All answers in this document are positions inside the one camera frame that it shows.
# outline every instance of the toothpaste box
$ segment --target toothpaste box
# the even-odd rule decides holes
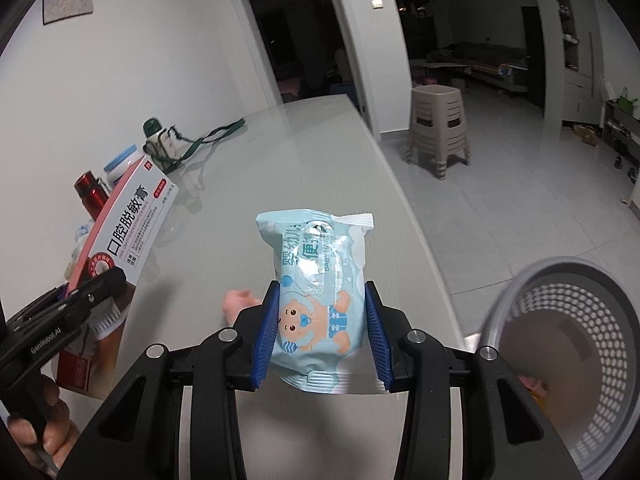
[[[118,266],[127,277],[127,292],[108,301],[113,302],[121,313],[126,312],[145,260],[177,191],[177,186],[148,157],[129,166],[95,221],[69,280],[68,290]],[[116,383],[116,358],[123,330],[124,323],[116,323],[96,337],[86,325],[81,336],[60,352],[57,366],[54,363],[59,386],[105,399]]]

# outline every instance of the red bottle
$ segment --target red bottle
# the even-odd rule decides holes
[[[89,212],[91,218],[97,220],[100,211],[102,211],[109,198],[104,188],[95,179],[91,171],[87,171],[76,180],[74,187],[82,200],[84,208]]]

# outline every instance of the trash can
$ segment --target trash can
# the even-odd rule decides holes
[[[546,384],[543,411],[585,480],[638,477],[640,326],[606,270],[569,257],[530,266],[495,301],[485,345]]]

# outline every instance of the red circular logo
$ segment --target red circular logo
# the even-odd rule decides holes
[[[116,263],[107,253],[95,253],[89,260],[89,274],[95,278],[98,274],[102,274],[105,270],[115,267]]]

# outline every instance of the beige stool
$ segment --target beige stool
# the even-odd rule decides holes
[[[412,90],[411,124],[406,152],[409,164],[414,148],[435,155],[436,173],[440,180],[446,176],[449,155],[465,150],[466,164],[471,164],[465,109],[458,88],[427,85]]]

